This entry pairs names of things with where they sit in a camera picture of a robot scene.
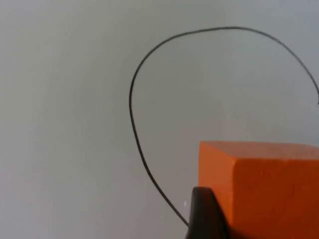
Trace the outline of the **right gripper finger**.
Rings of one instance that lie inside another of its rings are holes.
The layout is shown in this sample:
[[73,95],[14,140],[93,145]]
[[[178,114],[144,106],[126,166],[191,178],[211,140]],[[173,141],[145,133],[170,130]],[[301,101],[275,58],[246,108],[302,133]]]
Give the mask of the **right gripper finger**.
[[194,187],[191,196],[186,239],[228,239],[228,224],[222,209],[208,187]]

